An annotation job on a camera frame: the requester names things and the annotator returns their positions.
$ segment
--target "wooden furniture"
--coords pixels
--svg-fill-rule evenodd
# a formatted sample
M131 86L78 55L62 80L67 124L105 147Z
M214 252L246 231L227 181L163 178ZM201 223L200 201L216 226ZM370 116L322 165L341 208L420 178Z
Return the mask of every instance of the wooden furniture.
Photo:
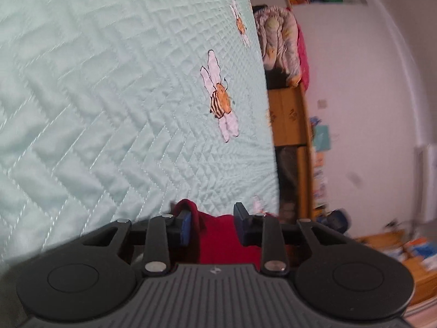
M365 236L356 240L366 243L373 249L384 249L395 245L402 246L401 241L404 232L382 233L373 236ZM409 257L402 262L412 274L416 288L410 306L428 300L437 295L437 270L427 271L420 263L420 258Z
M296 88L268 90L268 98L275 147L298 147L298 218L312 218L312 133L305 90L302 84Z

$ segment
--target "quilted bedspread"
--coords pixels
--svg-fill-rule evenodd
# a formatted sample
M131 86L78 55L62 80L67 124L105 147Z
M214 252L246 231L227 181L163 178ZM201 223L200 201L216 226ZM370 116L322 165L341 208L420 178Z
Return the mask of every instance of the quilted bedspread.
M0 0L0 319L19 262L117 218L276 212L265 85L249 0Z

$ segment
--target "wooden bed frame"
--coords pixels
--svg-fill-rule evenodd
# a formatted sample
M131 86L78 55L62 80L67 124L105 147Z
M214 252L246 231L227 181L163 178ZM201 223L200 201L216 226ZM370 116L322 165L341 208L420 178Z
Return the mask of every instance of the wooden bed frame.
M275 147L294 145L297 149L299 199L297 218L314 219L312 131L309 124L305 90L296 88L268 90L270 122Z

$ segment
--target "bee print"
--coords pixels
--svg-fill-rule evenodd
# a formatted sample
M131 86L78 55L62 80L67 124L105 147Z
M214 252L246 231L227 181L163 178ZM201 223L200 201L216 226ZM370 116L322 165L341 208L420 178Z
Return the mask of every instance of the bee print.
M239 134L238 118L232 111L227 88L222 84L220 67L213 50L208 51L208 69L200 69L205 88L211 98L209 112L218 119L218 127L225 142L229 142L231 136Z
M250 47L249 37L246 34L246 26L244 25L243 20L241 19L241 15L238 12L237 2L235 0L232 0L230 7L235 17L235 23L237 24L237 29L240 32L241 37L243 39L243 43L246 47Z

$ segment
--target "ribbed gray plate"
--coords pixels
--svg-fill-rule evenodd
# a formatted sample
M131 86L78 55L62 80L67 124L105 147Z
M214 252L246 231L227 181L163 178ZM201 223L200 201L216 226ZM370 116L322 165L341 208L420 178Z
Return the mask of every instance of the ribbed gray plate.
M252 265L180 265L164 278L147 279L124 307L75 324L31 318L22 328L401 328L395 319L375 324L335 321L315 312L285 279L258 274Z

